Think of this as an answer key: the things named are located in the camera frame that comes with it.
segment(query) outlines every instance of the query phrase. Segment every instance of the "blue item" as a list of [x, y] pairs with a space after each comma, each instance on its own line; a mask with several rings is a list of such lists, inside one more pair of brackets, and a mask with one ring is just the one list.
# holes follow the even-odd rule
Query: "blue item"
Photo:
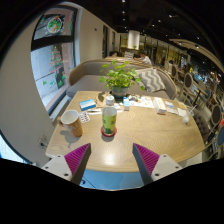
[[93, 99], [80, 102], [79, 104], [82, 111], [96, 107], [96, 104]]

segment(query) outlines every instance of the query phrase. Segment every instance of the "striped cushion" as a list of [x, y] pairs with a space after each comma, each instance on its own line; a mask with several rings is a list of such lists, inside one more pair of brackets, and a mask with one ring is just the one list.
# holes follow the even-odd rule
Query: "striped cushion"
[[131, 53], [128, 51], [124, 52], [124, 58], [133, 59], [133, 57], [134, 57], [134, 53]]
[[153, 93], [159, 90], [166, 90], [166, 87], [157, 73], [156, 69], [149, 69], [148, 71], [138, 72], [138, 76], [142, 79], [140, 86], [144, 85], [147, 92]]

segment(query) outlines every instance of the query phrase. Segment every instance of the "box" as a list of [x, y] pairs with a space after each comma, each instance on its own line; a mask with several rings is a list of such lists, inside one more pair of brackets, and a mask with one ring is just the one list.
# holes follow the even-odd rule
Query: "box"
[[79, 104], [80, 104], [81, 110], [87, 110], [87, 109], [96, 107], [96, 104], [93, 99], [80, 102]]
[[161, 98], [154, 97], [153, 104], [154, 104], [157, 114], [166, 114], [167, 109], [166, 109], [166, 106]]

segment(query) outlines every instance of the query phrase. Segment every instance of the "flower pot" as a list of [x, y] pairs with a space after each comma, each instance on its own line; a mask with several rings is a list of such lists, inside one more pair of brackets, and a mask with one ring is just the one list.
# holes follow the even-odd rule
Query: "flower pot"
[[118, 88], [118, 87], [113, 87], [112, 89], [112, 94], [115, 99], [122, 99], [124, 96], [126, 96], [128, 92], [128, 88]]

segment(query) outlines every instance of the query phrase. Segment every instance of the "window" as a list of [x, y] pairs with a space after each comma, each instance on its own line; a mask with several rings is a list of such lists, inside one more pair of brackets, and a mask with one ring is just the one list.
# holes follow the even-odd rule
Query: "window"
[[31, 44], [33, 76], [40, 98], [51, 114], [68, 88], [75, 67], [74, 24], [77, 9], [60, 6], [40, 18]]
[[8, 159], [15, 162], [31, 164], [31, 162], [20, 155], [7, 141], [0, 131], [0, 159]]

